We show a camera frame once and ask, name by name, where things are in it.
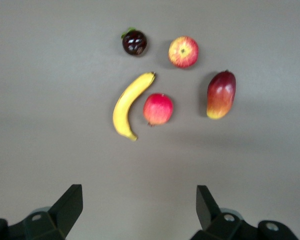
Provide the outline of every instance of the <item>yellow red apple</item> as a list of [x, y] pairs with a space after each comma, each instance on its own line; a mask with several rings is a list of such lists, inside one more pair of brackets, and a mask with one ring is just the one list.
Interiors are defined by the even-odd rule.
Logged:
[[226, 70], [219, 72], [209, 83], [206, 114], [211, 119], [223, 118], [231, 109], [236, 94], [235, 75]]
[[182, 69], [195, 64], [198, 60], [198, 55], [198, 44], [189, 36], [180, 36], [173, 40], [168, 51], [170, 62]]

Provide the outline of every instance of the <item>yellow banana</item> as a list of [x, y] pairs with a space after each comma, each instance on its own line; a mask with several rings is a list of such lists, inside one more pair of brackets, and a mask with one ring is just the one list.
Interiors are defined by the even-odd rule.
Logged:
[[132, 132], [129, 124], [128, 113], [132, 103], [139, 97], [155, 80], [154, 72], [146, 72], [135, 79], [122, 93], [113, 110], [113, 126], [118, 134], [136, 141], [137, 136]]

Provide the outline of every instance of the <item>metal screw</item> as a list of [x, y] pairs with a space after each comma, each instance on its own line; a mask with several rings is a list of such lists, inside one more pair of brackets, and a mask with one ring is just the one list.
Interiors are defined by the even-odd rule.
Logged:
[[274, 223], [272, 222], [267, 222], [266, 225], [265, 225], [269, 230], [271, 231], [278, 231], [279, 228], [277, 225], [275, 225]]
[[37, 215], [34, 215], [31, 220], [36, 221], [36, 220], [39, 220], [40, 218], [41, 218], [41, 215], [37, 214]]
[[234, 216], [230, 214], [224, 215], [224, 219], [227, 220], [228, 222], [233, 222], [235, 220]]

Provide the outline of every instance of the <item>gray table surface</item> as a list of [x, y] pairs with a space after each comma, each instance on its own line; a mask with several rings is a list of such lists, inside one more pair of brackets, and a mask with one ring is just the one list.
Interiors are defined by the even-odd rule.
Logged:
[[[142, 57], [122, 48], [131, 26], [148, 37]], [[191, 69], [168, 61], [182, 35], [199, 45]], [[225, 69], [233, 108], [210, 120], [207, 86]], [[131, 142], [113, 108], [151, 71]], [[151, 128], [142, 110], [155, 92], [175, 109]], [[68, 240], [190, 239], [197, 185], [251, 225], [276, 220], [300, 238], [300, 1], [0, 1], [0, 218], [17, 223], [71, 184], [84, 208]]]

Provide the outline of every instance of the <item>red apple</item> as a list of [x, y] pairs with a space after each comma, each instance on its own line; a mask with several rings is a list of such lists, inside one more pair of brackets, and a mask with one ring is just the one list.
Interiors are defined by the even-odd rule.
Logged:
[[211, 119], [223, 118], [231, 109], [236, 94], [235, 75], [226, 70], [211, 80], [207, 90], [206, 114]]
[[198, 44], [189, 36], [180, 36], [173, 40], [168, 52], [170, 62], [182, 69], [195, 64], [198, 60], [198, 55]]
[[150, 126], [163, 125], [170, 119], [174, 105], [163, 93], [153, 93], [145, 101], [143, 116]]

